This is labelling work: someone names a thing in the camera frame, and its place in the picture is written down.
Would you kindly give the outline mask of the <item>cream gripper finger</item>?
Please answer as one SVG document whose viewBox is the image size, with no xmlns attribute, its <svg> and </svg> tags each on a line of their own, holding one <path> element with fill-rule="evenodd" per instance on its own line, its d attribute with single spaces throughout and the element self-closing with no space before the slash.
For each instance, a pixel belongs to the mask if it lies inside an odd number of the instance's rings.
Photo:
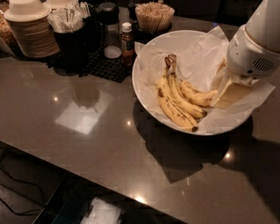
<svg viewBox="0 0 280 224">
<path fill-rule="evenodd" d="M 252 77 L 224 76 L 218 83 L 217 94 L 214 96 L 211 106 L 228 108 L 248 95 L 252 91 L 252 84 Z"/>
<path fill-rule="evenodd" d="M 217 68 L 217 72 L 211 83 L 212 90 L 222 90 L 230 78 L 227 62 L 223 59 Z"/>
</svg>

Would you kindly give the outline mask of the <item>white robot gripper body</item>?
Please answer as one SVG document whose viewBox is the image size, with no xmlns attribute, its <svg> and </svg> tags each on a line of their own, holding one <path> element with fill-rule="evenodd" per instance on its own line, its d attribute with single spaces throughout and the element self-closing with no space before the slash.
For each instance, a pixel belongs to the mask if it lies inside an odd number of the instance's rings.
<svg viewBox="0 0 280 224">
<path fill-rule="evenodd" d="M 268 77 L 280 66 L 280 52 L 259 45 L 242 25 L 230 41 L 226 60 L 236 75 Z"/>
</svg>

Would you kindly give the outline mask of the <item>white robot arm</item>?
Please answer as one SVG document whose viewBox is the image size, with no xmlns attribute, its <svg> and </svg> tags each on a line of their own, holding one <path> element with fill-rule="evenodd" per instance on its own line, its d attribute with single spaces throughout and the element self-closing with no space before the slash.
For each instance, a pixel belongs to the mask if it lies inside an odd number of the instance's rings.
<svg viewBox="0 0 280 224">
<path fill-rule="evenodd" d="M 262 0 L 230 41 L 211 87 L 211 106 L 227 108 L 252 90 L 252 80 L 280 66 L 280 0 Z"/>
</svg>

